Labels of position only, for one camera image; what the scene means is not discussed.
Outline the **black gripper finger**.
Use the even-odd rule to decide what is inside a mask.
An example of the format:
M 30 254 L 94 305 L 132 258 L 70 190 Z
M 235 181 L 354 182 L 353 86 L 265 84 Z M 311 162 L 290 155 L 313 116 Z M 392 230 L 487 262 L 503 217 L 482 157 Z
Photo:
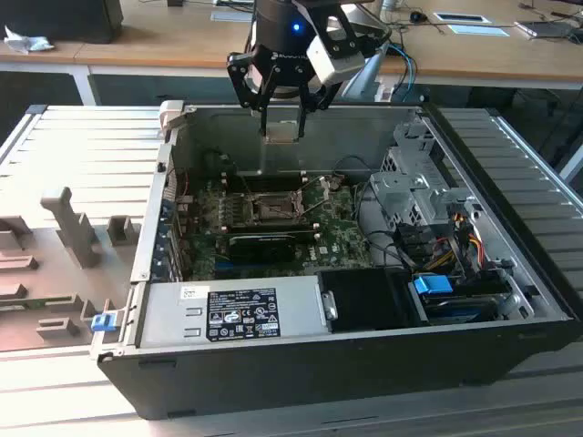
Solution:
M 252 68 L 261 75 L 259 91 L 254 92 L 246 76 Z M 248 53 L 231 53 L 227 60 L 227 71 L 240 105 L 261 114 L 260 132 L 267 135 L 267 108 L 279 80 L 279 65 L 273 52 L 267 48 L 254 48 Z
M 297 117 L 297 138 L 304 137 L 307 116 L 317 110 L 326 110 L 340 90 L 340 84 L 321 86 L 312 93 L 309 89 L 309 79 L 303 76 L 298 85 L 300 105 Z

